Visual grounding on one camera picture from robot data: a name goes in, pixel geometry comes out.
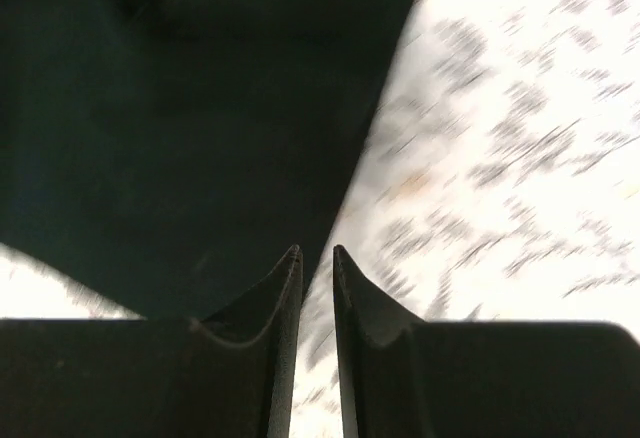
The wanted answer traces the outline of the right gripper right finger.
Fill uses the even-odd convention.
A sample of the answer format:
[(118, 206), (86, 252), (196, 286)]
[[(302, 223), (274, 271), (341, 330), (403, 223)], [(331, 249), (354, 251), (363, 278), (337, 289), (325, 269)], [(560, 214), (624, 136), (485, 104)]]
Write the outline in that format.
[(333, 251), (347, 437), (635, 437), (639, 345), (612, 323), (425, 321)]

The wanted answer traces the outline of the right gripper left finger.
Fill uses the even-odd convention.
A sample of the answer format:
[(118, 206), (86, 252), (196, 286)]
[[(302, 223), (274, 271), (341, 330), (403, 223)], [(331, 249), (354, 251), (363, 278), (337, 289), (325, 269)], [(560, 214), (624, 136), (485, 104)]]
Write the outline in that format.
[(302, 253), (204, 320), (1, 323), (5, 437), (285, 437)]

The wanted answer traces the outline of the black t-shirt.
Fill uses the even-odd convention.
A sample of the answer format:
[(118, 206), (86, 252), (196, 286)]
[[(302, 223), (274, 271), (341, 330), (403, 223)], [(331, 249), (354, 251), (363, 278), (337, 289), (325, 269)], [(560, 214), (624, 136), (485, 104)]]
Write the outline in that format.
[(148, 318), (317, 269), (414, 0), (1, 0), (1, 241)]

